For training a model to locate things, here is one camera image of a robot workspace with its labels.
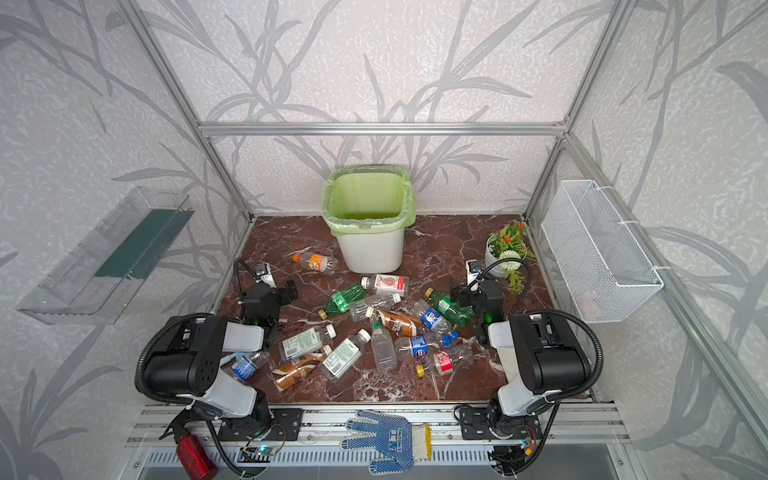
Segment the green bottle yellow cap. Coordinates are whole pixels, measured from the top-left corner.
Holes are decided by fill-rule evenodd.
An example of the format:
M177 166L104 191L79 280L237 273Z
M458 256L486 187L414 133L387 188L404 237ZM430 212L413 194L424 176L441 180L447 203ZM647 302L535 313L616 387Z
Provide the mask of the green bottle yellow cap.
M429 288L425 296L428 303L455 327L463 328L469 325L475 316L471 307L452 301L449 293Z

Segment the blue label pepsi bottle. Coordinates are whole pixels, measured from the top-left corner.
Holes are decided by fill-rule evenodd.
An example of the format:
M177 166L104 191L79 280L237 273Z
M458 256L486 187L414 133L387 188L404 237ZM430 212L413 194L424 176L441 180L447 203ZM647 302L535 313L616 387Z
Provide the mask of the blue label pepsi bottle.
M418 300L410 313L418 318L427 330L438 336L448 335L452 331L452 324L425 300Z

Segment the orange cap clear bottle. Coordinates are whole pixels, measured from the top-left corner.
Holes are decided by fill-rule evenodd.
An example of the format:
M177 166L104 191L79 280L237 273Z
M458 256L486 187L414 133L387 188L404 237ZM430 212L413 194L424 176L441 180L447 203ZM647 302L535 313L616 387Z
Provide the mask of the orange cap clear bottle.
M338 260L335 257L312 252L296 253L293 261L302 268L321 274L331 275L338 268Z

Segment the brown tea bottle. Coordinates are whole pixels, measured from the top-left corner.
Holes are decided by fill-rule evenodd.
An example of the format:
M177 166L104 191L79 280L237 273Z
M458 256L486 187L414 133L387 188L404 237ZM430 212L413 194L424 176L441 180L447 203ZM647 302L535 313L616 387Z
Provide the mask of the brown tea bottle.
M331 346L324 345L318 352L308 353L274 368L271 372L273 383L280 392L288 390L307 377L331 353Z
M414 337L419 334L417 320L407 314L368 307L366 316L373 322L379 322L399 336Z

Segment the blue label crushed bottle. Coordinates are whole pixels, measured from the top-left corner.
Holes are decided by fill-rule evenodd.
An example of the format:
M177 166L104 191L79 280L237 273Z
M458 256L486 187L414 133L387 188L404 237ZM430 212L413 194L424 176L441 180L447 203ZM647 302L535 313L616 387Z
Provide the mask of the blue label crushed bottle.
M394 347L397 359L406 361L427 356L451 348L459 338L456 331L445 335L424 332L421 335L403 336L395 340Z

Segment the red label yellow cap bottle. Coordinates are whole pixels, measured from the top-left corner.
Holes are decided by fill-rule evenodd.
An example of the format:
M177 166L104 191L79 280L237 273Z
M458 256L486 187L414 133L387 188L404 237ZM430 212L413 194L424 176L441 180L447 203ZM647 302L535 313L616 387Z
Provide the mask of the red label yellow cap bottle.
M428 354L425 360L418 363L415 371L418 378L431 376L446 376L457 370L468 369L472 364L473 352L468 345L459 345L449 350Z

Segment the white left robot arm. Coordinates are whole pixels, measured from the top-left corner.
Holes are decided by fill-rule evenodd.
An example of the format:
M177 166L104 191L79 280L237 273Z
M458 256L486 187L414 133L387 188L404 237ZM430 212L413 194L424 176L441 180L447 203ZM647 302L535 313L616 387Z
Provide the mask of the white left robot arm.
M139 355L134 384L146 397L184 407L181 420L220 420L254 438L274 424L265 394L221 371L225 353L268 355L279 330L280 309L299 297L294 281L259 282L241 300L241 320L211 313L171 317Z

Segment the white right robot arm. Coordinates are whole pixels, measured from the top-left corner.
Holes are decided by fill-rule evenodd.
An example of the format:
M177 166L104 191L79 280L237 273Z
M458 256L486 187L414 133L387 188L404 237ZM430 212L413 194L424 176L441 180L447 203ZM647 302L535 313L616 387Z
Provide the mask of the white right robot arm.
M498 389L485 407L454 409L464 440L530 440L547 436L539 416L560 401L592 388L599 379L604 351L595 332L561 310L503 313L501 287L472 280L454 286L450 299L477 316L475 333L485 346L511 349L518 374Z

